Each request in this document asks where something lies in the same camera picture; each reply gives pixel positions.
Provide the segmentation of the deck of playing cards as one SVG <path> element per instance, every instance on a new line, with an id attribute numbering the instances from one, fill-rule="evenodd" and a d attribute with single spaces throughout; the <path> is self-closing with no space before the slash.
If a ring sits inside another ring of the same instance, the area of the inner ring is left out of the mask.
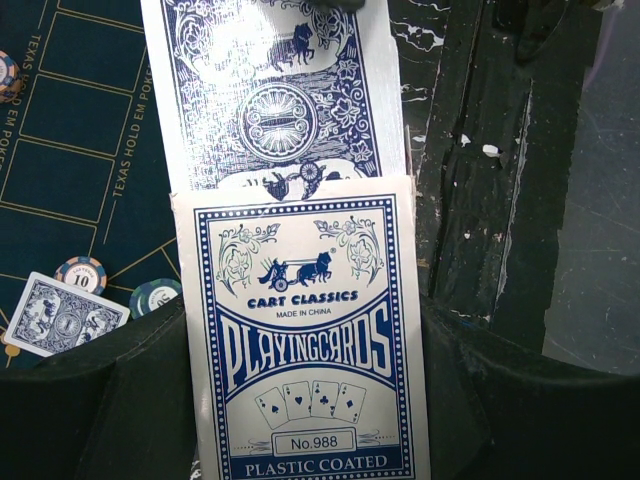
<path id="1" fill-rule="evenodd" d="M 255 186 L 277 200 L 406 171 L 389 8 L 307 1 L 141 5 L 173 192 Z"/>

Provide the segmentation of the round blue poker mat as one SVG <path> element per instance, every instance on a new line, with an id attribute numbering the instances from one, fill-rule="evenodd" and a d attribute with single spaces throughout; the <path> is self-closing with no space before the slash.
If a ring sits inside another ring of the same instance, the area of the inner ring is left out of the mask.
<path id="1" fill-rule="evenodd" d="M 105 296 L 177 278 L 169 179 L 136 1 L 5 1 L 19 66 L 1 107 L 1 321 L 30 274 L 97 259 Z"/>

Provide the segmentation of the blue playing card box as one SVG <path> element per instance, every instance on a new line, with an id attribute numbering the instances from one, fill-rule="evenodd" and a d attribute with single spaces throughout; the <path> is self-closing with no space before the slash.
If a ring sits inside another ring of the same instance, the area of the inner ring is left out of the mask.
<path id="1" fill-rule="evenodd" d="M 427 479 L 407 175 L 176 193 L 206 479 Z"/>

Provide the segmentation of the green poker chip stack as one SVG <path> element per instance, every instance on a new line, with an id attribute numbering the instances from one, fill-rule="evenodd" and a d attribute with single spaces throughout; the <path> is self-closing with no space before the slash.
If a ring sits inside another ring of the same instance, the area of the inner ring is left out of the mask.
<path id="1" fill-rule="evenodd" d="M 155 279 L 138 286 L 129 300 L 132 318 L 137 319 L 156 310 L 181 292 L 181 284 L 169 278 Z"/>

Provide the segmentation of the blue white poker chip stack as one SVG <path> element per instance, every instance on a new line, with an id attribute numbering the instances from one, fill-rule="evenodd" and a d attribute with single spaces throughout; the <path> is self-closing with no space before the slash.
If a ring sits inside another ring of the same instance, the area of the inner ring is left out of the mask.
<path id="1" fill-rule="evenodd" d="M 89 256 L 76 256 L 60 265 L 54 278 L 94 295 L 107 286 L 107 274 L 101 262 Z"/>

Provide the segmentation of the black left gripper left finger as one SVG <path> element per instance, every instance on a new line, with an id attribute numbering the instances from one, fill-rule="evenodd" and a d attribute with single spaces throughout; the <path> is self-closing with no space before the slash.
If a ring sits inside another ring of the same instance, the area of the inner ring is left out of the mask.
<path id="1" fill-rule="evenodd" d="M 182 297 L 1 373 L 4 479 L 187 479 L 195 451 Z"/>

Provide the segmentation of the blue white chips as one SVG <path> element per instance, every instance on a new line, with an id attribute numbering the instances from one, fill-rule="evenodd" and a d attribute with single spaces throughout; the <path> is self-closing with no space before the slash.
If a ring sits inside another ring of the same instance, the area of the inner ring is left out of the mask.
<path id="1" fill-rule="evenodd" d="M 4 51 L 0 51 L 0 102 L 8 103 L 22 89 L 22 77 L 18 64 Z"/>

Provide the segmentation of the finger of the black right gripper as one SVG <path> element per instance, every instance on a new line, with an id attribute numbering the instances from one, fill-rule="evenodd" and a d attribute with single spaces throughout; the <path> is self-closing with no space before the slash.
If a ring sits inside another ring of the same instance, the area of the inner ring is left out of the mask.
<path id="1" fill-rule="evenodd" d="M 323 12 L 338 9 L 346 13 L 355 13 L 365 6 L 365 0 L 308 0 L 308 3 Z"/>

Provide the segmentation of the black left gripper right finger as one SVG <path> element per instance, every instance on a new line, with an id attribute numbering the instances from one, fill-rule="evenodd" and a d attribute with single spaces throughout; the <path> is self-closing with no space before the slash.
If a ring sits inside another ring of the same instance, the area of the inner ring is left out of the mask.
<path id="1" fill-rule="evenodd" d="M 421 297 L 435 479 L 636 479 L 639 379 L 560 362 Z"/>

